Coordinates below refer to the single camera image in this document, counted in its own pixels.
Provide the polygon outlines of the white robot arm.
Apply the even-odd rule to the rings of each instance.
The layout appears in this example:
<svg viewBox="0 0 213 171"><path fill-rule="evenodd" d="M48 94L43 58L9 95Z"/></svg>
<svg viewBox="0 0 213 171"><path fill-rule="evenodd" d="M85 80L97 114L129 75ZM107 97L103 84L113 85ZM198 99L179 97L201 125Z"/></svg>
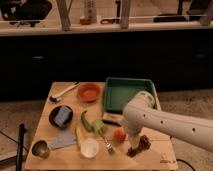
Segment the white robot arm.
<svg viewBox="0 0 213 171"><path fill-rule="evenodd" d="M146 127L213 152L213 120L164 112L153 109L154 104L150 93L140 91L123 109L122 126L133 148Z"/></svg>

